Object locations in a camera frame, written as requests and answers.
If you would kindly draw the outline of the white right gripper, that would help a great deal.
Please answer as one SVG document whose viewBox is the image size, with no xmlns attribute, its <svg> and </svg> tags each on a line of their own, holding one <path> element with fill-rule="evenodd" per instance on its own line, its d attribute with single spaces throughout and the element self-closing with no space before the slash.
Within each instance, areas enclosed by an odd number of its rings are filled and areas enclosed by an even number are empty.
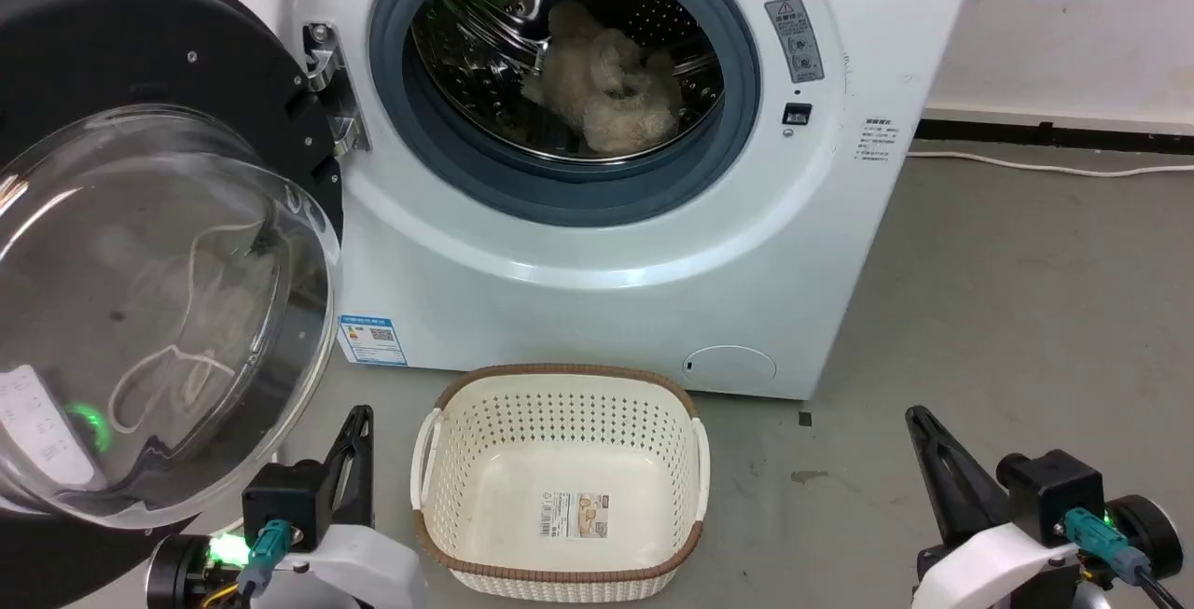
<svg viewBox="0 0 1194 609">
<path fill-rule="evenodd" d="M 1077 545 L 1046 547 L 1007 523 L 1007 491 L 927 406 L 909 407 L 905 422 L 942 548 L 958 547 L 925 572 L 916 608 L 1010 608 L 1018 588 L 1077 562 Z"/>
</svg>

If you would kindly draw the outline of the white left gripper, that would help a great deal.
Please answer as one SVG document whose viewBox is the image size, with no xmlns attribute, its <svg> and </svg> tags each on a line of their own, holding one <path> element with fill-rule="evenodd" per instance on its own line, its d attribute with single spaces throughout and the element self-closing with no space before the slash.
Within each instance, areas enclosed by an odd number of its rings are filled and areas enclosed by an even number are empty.
<svg viewBox="0 0 1194 609">
<path fill-rule="evenodd" d="M 426 608 L 421 558 L 371 529 L 374 465 L 373 406 L 353 406 L 316 490 L 316 533 L 325 533 L 324 541 L 282 558 L 252 608 Z"/>
</svg>

